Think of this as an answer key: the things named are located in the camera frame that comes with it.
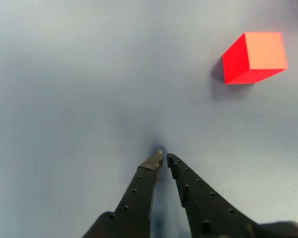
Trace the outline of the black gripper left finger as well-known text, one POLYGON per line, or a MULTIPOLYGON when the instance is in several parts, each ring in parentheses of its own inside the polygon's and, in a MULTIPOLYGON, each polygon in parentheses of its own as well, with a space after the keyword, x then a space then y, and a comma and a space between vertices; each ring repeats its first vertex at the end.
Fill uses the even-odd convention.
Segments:
POLYGON ((138 166, 126 192, 113 212, 101 214, 85 238, 149 238, 153 193, 163 163, 158 149, 138 166))

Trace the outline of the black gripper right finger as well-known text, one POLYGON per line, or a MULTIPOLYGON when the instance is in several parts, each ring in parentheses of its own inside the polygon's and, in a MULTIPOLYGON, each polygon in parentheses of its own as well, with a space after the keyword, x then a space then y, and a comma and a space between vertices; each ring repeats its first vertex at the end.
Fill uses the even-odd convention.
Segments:
POLYGON ((167 165, 176 181, 193 238, 255 238, 251 219, 243 215, 174 154, 167 165))

